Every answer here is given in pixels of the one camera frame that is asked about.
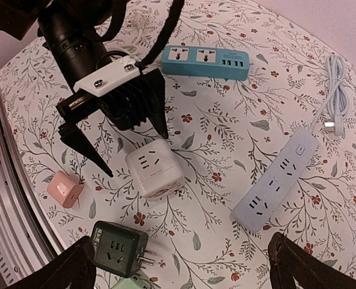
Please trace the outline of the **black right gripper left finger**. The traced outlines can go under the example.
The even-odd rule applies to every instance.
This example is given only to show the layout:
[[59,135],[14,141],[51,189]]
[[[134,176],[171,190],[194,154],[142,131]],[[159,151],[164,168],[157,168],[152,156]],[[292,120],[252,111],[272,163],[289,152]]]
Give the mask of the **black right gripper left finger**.
[[9,286],[14,288],[94,288],[96,266],[89,236],[80,238],[42,269]]

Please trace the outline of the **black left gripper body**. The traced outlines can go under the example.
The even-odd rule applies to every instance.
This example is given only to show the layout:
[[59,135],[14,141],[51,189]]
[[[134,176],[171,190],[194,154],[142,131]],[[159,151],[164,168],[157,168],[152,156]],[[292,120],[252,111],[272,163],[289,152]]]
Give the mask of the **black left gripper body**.
[[143,80],[146,73],[143,72],[143,66],[135,60],[141,75],[101,97],[83,90],[75,92],[73,86],[77,81],[114,60],[130,55],[124,51],[107,51],[103,43],[87,39],[82,25],[62,8],[45,9],[38,23],[38,33],[44,37],[45,46],[51,51],[73,92],[57,105],[65,123],[77,126],[81,120],[97,110],[122,131],[149,121],[151,105],[146,99],[146,82]]

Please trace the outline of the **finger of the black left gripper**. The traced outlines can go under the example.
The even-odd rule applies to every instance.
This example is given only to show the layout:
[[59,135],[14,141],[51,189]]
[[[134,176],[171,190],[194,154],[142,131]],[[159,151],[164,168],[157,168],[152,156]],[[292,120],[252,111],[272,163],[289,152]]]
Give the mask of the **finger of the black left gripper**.
[[161,71],[155,68],[144,74],[143,80],[146,82],[146,99],[151,105],[149,121],[160,136],[169,138],[165,117],[165,79]]
[[96,166],[103,170],[109,177],[113,177],[113,173],[103,158],[99,155],[94,146],[90,143],[85,134],[73,123],[64,123],[58,127],[60,140],[73,149],[92,161]]

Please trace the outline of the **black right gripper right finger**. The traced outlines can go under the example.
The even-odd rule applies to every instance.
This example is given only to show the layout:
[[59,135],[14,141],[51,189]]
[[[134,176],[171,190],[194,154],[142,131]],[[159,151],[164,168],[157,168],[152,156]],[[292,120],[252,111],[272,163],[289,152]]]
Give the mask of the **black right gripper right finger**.
[[276,232],[268,244],[272,288],[351,288],[356,280],[324,264],[284,234]]

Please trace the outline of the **teal power strip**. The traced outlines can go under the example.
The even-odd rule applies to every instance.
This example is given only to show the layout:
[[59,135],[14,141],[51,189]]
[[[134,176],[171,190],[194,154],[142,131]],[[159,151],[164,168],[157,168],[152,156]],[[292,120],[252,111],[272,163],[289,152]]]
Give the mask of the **teal power strip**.
[[199,46],[168,45],[162,52],[162,72],[245,81],[250,69],[246,52]]

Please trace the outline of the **pink plug adapter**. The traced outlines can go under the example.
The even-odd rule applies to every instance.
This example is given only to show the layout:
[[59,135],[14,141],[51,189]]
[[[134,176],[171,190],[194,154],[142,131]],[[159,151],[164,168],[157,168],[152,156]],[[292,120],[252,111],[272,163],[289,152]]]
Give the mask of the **pink plug adapter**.
[[63,207],[71,208],[84,189],[63,171],[57,171],[50,181],[47,192]]

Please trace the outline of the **white cube socket adapter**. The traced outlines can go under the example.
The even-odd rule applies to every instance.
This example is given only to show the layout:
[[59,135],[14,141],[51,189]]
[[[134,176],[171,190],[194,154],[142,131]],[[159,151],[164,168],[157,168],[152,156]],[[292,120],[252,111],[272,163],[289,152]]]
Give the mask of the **white cube socket adapter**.
[[183,170],[164,139],[154,140],[125,156],[140,196],[154,201],[185,185]]

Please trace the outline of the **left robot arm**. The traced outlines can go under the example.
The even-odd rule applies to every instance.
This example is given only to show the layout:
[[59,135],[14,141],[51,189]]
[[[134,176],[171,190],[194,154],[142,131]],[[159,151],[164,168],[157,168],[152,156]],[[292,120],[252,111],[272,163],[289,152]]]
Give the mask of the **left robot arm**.
[[160,136],[168,137],[164,78],[158,69],[144,69],[165,48],[183,5],[172,2],[155,44],[138,60],[105,48],[121,30],[126,1],[0,1],[0,31],[20,40],[38,23],[38,35],[72,89],[72,95],[57,105],[64,120],[58,128],[61,141],[107,175],[112,175],[111,169],[78,123],[102,111],[119,130],[150,122]]

